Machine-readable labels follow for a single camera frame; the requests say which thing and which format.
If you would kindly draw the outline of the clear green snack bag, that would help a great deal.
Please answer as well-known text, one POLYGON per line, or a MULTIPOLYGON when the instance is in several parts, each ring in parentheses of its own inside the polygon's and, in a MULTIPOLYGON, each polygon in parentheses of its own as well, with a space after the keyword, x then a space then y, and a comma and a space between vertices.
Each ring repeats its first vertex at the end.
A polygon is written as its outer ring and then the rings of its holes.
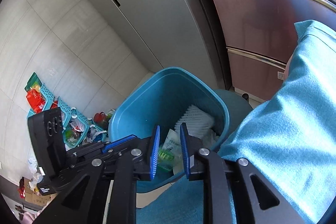
POLYGON ((163 145, 159 148, 158 167, 164 172, 177 174, 183 171, 182 149, 179 135, 169 130, 163 145))

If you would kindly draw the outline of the white foam fruit net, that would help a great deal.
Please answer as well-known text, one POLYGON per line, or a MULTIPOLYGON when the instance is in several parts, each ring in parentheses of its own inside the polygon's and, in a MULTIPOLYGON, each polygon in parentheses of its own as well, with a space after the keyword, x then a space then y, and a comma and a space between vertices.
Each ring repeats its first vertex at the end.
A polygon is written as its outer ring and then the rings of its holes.
POLYGON ((177 134, 179 134, 180 126, 183 123, 186 124, 189 135, 203 139, 214 125, 215 119, 198 107, 191 105, 174 126, 174 131, 177 134))

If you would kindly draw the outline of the teal plastic trash bin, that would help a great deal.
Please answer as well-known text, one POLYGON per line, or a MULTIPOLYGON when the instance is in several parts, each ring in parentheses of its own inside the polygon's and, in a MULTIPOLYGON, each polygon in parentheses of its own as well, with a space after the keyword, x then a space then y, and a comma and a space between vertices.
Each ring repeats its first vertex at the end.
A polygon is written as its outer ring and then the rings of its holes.
POLYGON ((164 142, 191 105, 214 118, 213 130, 219 140, 210 150, 217 151, 230 127, 228 107, 208 85, 179 67, 162 69, 124 100, 109 121, 109 139, 115 141, 129 135, 147 138, 159 126, 160 141, 164 142))

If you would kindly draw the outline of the teal storage basket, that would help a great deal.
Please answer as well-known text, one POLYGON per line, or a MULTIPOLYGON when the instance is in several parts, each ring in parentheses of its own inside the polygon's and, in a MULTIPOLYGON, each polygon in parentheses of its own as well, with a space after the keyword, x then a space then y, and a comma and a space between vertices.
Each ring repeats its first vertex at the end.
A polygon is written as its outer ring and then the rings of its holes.
POLYGON ((25 86, 26 98, 31 106, 28 117, 36 113, 60 108, 63 128, 63 141, 66 149, 89 143, 104 142, 107 131, 86 117, 75 107, 70 107, 60 97, 55 97, 48 87, 33 73, 25 86))

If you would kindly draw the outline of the cardboard box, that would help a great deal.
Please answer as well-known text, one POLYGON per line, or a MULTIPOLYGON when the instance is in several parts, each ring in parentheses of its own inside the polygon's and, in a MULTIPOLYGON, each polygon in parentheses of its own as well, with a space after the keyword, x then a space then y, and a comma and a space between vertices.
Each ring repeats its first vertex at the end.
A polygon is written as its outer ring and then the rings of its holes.
POLYGON ((42 196, 37 190, 31 190, 29 182, 30 180, 28 178, 24 178, 26 202, 44 207, 47 206, 57 196, 57 194, 42 196))

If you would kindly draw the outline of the blue floral tablecloth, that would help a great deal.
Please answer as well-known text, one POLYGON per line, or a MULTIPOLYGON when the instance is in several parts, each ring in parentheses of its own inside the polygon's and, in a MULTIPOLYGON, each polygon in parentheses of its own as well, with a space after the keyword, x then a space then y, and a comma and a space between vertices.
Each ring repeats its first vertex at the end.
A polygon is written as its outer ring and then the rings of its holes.
POLYGON ((335 217, 335 31, 297 22, 286 79, 221 145, 226 160, 247 159, 305 223, 335 217))

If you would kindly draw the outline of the dark lower cabinets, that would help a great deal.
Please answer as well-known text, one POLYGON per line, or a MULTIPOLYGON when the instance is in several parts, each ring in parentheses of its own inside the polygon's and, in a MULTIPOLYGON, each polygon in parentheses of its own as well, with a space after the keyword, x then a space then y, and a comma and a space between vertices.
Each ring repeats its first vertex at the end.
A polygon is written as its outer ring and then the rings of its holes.
POLYGON ((334 0, 213 0, 222 26, 235 90, 270 99, 282 85, 297 46, 295 22, 335 28, 334 0))

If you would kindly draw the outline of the grey refrigerator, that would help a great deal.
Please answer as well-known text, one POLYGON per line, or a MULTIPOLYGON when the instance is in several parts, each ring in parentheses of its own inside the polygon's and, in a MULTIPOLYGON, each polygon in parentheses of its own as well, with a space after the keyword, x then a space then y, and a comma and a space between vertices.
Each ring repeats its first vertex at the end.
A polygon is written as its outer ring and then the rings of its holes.
POLYGON ((210 0, 89 0, 147 67, 181 67, 223 83, 210 0))

